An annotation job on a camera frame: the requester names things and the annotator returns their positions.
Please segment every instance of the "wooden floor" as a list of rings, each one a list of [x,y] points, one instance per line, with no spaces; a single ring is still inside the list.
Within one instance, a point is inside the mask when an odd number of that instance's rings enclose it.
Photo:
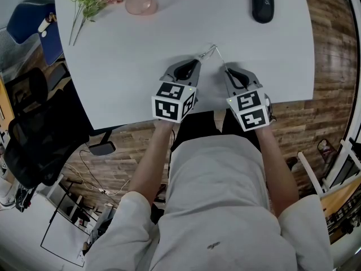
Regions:
[[[353,103],[357,73],[357,46],[354,23],[347,0],[307,0],[312,20],[315,45],[315,85],[313,100],[274,105],[277,122],[272,124],[285,158],[297,156],[303,151],[313,170],[319,178],[324,174],[324,163],[317,151],[317,144],[326,138],[337,149],[344,136]],[[217,125],[221,127],[224,112],[215,114]],[[111,141],[117,150],[104,157],[92,156],[81,152],[82,158],[90,168],[89,173],[81,158],[79,150],[68,160],[83,179],[96,187],[111,192],[119,191],[132,177],[154,130],[153,122],[124,126],[113,132]],[[92,138],[90,144],[100,141]],[[167,182],[164,168],[164,182]],[[80,181],[76,171],[66,165],[62,173],[66,178]],[[301,196],[313,192],[312,184],[301,163],[293,168],[293,174],[300,189]],[[100,207],[104,203],[117,206],[127,190],[124,186],[118,195],[108,197],[97,189],[89,190],[84,184],[73,185],[72,193],[83,195],[85,204]]]

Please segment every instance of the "person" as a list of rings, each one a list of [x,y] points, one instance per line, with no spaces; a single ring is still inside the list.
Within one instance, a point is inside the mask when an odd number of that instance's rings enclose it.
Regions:
[[[243,132],[230,110],[222,133],[213,112],[181,123],[165,212],[151,223],[172,129],[158,122],[109,229],[85,257],[87,271],[333,269],[319,198],[299,200],[269,126]]]

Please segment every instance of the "white table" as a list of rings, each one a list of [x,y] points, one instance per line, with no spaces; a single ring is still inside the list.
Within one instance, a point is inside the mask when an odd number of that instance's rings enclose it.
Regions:
[[[159,11],[133,16],[124,4],[105,9],[68,46],[74,4],[56,0],[65,58],[95,129],[152,119],[151,95],[167,67],[218,45],[227,62],[256,74],[273,103],[312,99],[314,44],[306,0],[275,0],[268,24],[251,0],[158,0]],[[227,108],[222,62],[203,64],[194,111]]]

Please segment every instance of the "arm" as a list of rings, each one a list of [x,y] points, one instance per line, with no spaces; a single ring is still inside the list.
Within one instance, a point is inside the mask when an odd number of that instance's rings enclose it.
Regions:
[[[174,123],[164,120],[158,122],[146,153],[130,181],[128,191],[142,194],[150,205],[157,195],[162,180],[173,125]]]
[[[299,200],[298,188],[269,126],[256,129],[266,181],[276,216]]]

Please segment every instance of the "sleeve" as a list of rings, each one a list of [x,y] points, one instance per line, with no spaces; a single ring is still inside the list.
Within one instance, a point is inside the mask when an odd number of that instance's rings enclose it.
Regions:
[[[333,269],[326,220],[317,195],[307,196],[291,205],[278,220],[282,237],[296,250],[298,270]]]
[[[137,268],[151,243],[151,206],[137,192],[125,194],[106,231],[85,256],[86,271]]]

